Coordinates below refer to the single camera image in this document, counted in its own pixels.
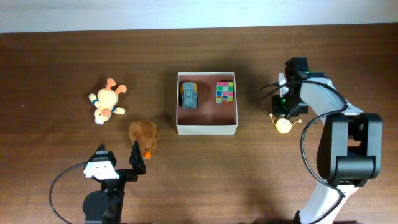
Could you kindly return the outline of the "colourful puzzle cube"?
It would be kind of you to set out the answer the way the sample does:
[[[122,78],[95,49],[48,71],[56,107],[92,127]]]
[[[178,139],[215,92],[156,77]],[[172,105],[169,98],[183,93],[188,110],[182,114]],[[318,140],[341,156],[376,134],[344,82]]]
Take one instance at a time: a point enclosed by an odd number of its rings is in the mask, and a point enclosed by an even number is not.
[[[216,82],[216,103],[232,104],[234,100],[234,83],[227,81]]]

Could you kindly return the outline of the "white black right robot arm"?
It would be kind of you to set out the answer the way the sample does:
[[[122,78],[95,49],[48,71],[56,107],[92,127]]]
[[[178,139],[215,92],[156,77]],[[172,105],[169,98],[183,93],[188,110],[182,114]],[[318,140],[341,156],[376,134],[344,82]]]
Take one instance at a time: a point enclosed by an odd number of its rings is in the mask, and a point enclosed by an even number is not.
[[[310,71],[304,57],[286,61],[275,87],[279,94],[272,97],[269,116],[280,133],[288,133],[309,109],[316,114],[302,131],[300,153],[318,183],[294,223],[333,223],[349,197],[379,175],[382,119],[352,105],[325,73]],[[313,171],[305,155],[305,137],[317,121],[323,123],[323,131]]]

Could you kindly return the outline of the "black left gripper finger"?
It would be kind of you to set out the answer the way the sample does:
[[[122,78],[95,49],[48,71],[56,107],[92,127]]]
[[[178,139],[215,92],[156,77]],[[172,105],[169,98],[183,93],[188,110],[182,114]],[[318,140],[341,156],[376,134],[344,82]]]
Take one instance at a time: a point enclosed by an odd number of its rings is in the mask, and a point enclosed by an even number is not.
[[[88,159],[88,162],[110,161],[113,166],[116,165],[116,158],[112,151],[106,150],[104,144],[100,144],[95,153]]]
[[[134,141],[131,155],[129,157],[129,163],[130,165],[132,165],[132,168],[136,174],[146,173],[146,165],[142,158],[139,143],[137,140]]]

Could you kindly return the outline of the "yellow wooden rattle drum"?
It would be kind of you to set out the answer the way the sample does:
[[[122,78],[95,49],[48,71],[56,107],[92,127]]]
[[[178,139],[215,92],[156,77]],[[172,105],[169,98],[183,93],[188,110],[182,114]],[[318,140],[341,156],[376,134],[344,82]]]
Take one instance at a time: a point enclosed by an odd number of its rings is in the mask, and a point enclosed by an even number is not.
[[[301,119],[291,122],[290,120],[287,120],[286,118],[283,117],[276,118],[272,113],[269,113],[269,117],[271,119],[272,124],[275,126],[276,130],[278,130],[278,132],[282,134],[289,133],[295,124],[302,123]]]

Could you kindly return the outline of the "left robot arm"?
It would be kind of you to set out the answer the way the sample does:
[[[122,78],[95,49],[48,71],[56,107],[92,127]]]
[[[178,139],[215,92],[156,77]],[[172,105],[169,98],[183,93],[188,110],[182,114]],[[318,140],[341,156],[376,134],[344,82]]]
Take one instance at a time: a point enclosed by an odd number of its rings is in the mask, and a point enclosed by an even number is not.
[[[101,184],[101,188],[91,192],[83,201],[85,223],[120,223],[125,195],[125,185],[136,182],[139,175],[146,173],[139,143],[134,141],[129,163],[130,169],[115,169],[117,160],[112,151],[100,144],[88,159],[83,170],[85,176]]]

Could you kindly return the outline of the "yellow grey toy truck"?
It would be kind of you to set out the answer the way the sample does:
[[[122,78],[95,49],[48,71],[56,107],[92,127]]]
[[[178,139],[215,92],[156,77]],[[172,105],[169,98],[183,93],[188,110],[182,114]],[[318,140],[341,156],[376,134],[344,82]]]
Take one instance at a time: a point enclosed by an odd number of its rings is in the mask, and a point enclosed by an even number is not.
[[[184,109],[194,109],[198,106],[198,89],[195,82],[184,82],[180,87],[181,106]]]

